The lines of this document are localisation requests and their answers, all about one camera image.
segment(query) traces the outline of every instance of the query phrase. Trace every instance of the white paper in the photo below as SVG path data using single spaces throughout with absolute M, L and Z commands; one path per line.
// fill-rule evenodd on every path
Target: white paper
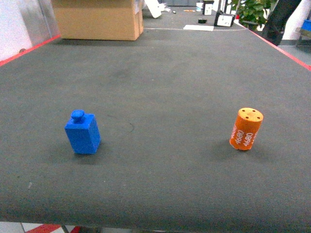
M 230 27 L 233 16 L 219 16 L 217 26 Z
M 184 30 L 195 30 L 195 31 L 209 31 L 212 32 L 214 30 L 214 26 L 201 26 L 201 25 L 186 25 Z
M 212 15 L 212 8 L 213 8 L 213 4 L 206 4 L 204 15 L 211 16 Z

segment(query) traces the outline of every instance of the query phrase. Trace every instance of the white wall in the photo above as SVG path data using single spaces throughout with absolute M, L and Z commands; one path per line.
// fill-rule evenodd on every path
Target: white wall
M 33 45 L 16 0 L 0 0 L 0 61 Z
M 311 0 L 302 0 L 300 5 L 288 19 L 285 27 L 283 40 L 297 40 L 300 34 L 296 32 L 297 28 L 301 28 L 304 20 L 308 17 L 311 9 Z

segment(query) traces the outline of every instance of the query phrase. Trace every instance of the person's leg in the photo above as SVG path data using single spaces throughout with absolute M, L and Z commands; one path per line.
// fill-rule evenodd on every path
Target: person's leg
M 286 22 L 301 1 L 279 0 L 262 30 L 262 37 L 275 45 L 279 45 L 283 38 Z

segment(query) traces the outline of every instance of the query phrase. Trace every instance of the printed number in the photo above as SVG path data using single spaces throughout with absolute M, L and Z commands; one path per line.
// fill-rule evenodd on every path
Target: printed number
M 256 133 L 255 133 L 255 135 L 254 135 L 254 138 L 253 138 L 252 144 L 254 143 L 254 141 L 255 141 L 255 139 L 256 139 L 256 137 L 257 137 L 257 133 L 258 133 L 258 132 L 256 132 Z
M 247 133 L 247 134 L 246 134 L 246 137 L 245 137 L 244 143 L 243 143 L 244 146 L 247 147 L 247 146 L 249 145 L 249 143 L 250 143 L 251 140 L 252 140 L 252 136 L 253 136 L 253 133 Z
M 236 130 L 237 130 L 237 127 L 236 127 L 236 125 L 234 125 L 234 126 L 233 126 L 233 130 L 232 130 L 232 134 L 231 134 L 231 139 L 234 138 L 234 135 L 235 135 Z
M 242 142 L 243 134 L 244 132 L 242 130 L 238 130 L 237 138 L 235 139 L 235 142 L 237 144 L 240 144 Z

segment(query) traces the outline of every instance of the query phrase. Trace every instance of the floor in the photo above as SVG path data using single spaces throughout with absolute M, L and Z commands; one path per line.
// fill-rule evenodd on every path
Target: floor
M 79 230 L 75 226 L 0 222 L 0 233 L 78 233 Z
M 311 66 L 311 46 L 296 47 L 293 45 L 280 45 L 278 47 Z

